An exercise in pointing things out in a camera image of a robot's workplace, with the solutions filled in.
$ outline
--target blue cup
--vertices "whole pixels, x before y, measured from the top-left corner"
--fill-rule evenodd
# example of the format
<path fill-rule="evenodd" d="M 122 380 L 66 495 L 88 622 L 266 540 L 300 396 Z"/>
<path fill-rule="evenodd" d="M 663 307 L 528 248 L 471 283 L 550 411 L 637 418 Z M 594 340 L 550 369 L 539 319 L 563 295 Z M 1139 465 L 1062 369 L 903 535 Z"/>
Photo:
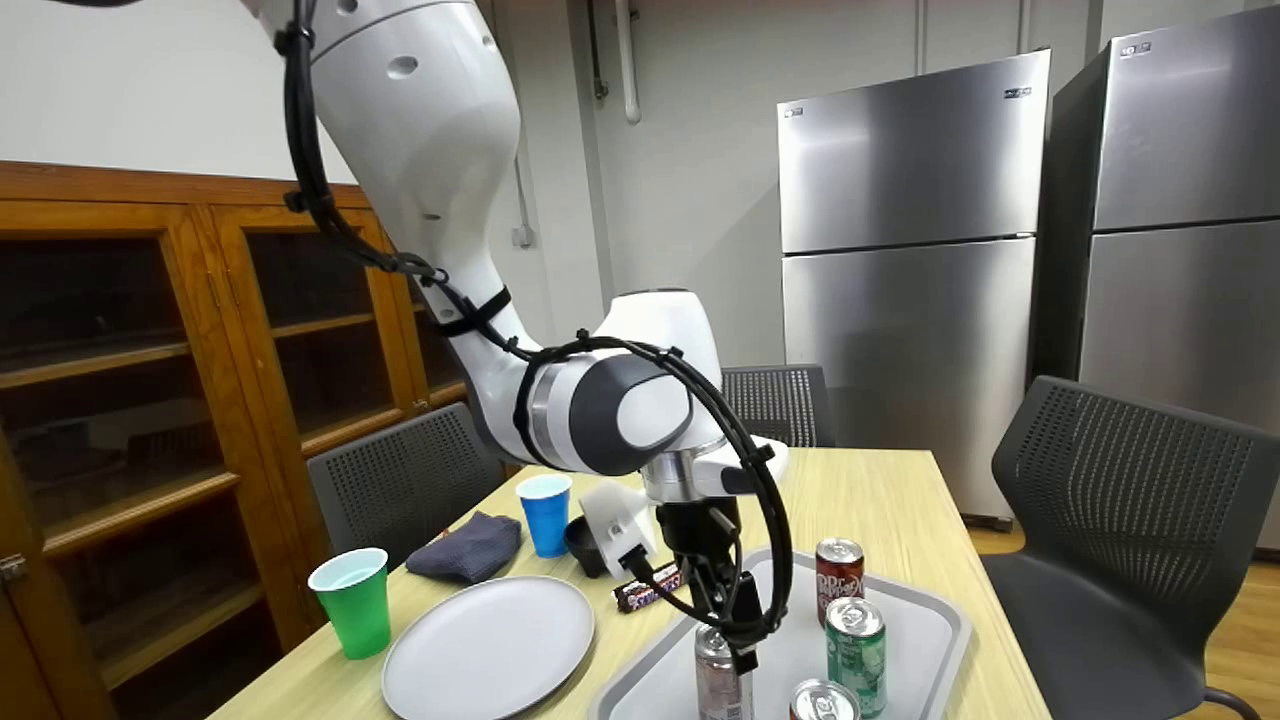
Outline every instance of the blue cup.
<path fill-rule="evenodd" d="M 528 475 L 518 484 L 538 556 L 563 556 L 568 475 Z"/>

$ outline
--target gray chair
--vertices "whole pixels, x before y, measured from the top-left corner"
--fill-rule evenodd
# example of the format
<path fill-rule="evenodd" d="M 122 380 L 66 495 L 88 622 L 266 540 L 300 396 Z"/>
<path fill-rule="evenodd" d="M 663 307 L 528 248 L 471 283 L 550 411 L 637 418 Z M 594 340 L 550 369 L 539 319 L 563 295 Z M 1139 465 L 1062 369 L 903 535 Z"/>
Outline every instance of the gray chair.
<path fill-rule="evenodd" d="M 401 563 L 513 475 L 470 405 L 411 418 L 310 459 L 333 553 L 376 546 Z"/>
<path fill-rule="evenodd" d="M 1040 377 L 997 449 L 1023 553 L 985 556 L 1056 720 L 1149 720 L 1203 699 L 1280 475 L 1280 441 Z"/>
<path fill-rule="evenodd" d="M 791 449 L 835 449 L 829 384 L 817 364 L 726 369 L 719 396 L 755 438 L 773 438 Z"/>

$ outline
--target green cup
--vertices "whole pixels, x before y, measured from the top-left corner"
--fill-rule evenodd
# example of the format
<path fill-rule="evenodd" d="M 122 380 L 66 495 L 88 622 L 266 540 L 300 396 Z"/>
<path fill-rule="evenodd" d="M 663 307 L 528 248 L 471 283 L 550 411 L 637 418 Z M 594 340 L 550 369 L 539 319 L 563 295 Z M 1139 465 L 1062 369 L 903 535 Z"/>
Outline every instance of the green cup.
<path fill-rule="evenodd" d="M 391 646 L 384 548 L 354 548 L 323 560 L 310 578 L 310 587 L 320 598 L 323 615 L 347 662 L 376 656 Z"/>

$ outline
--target wooden table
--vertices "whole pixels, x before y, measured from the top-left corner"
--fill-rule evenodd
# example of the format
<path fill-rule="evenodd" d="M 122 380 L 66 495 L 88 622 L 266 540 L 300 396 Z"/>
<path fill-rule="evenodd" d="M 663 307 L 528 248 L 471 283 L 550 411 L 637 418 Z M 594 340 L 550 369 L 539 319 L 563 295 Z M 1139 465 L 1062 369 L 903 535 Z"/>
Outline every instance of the wooden table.
<path fill-rule="evenodd" d="M 573 494 L 594 494 L 595 475 L 578 475 Z M 1016 636 L 994 598 L 982 556 L 958 517 L 958 506 L 929 451 L 853 451 L 853 449 L 795 449 L 791 474 L 785 481 L 785 501 L 791 517 L 795 553 L 811 553 L 822 535 L 862 540 L 868 553 L 868 574 L 932 591 L 971 622 L 971 649 L 952 693 L 952 716 L 1048 716 L 1037 681 L 1016 649 Z M 766 523 L 755 501 L 744 501 L 744 553 L 766 548 Z M 495 488 L 480 514 L 522 517 L 513 484 Z M 595 613 L 595 649 L 584 668 L 550 695 L 538 716 L 581 720 L 594 716 L 595 695 L 612 676 L 637 662 L 663 629 L 679 615 L 667 606 L 654 606 L 637 615 L 612 609 L 612 580 L 584 580 L 578 563 L 539 560 L 523 546 L 510 578 L 556 578 L 584 591 Z M 420 580 L 411 574 L 391 574 L 391 623 L 405 636 L 425 613 L 443 606 L 457 587 Z M 338 636 L 320 629 L 300 649 L 291 649 L 275 668 L 232 695 L 216 716 L 390 716 L 379 704 L 376 662 L 344 662 Z"/>

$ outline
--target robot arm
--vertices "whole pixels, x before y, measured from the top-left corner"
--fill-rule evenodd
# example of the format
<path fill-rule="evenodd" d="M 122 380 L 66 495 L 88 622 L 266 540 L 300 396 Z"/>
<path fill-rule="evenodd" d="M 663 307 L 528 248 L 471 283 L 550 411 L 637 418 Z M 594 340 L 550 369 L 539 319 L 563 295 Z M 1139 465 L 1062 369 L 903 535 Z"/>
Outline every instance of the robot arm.
<path fill-rule="evenodd" d="M 452 336 L 494 441 L 554 470 L 641 474 L 673 553 L 697 574 L 703 615 L 734 615 L 718 584 L 734 563 L 737 523 L 728 495 L 755 494 L 776 553 L 787 556 L 787 522 L 773 488 L 785 449 L 759 451 L 718 399 L 719 359 L 714 326 L 693 291 L 612 300 L 595 333 L 539 349 L 513 307 L 485 248 L 495 183 L 522 141 L 518 93 L 504 55 L 471 0 L 245 0 L 275 36 L 290 98 L 310 98 L 405 268 Z M 310 104 L 290 104 L 291 157 L 320 176 Z M 330 197 L 300 192 L 320 230 Z M 787 574 L 776 574 L 770 629 L 779 623 Z"/>

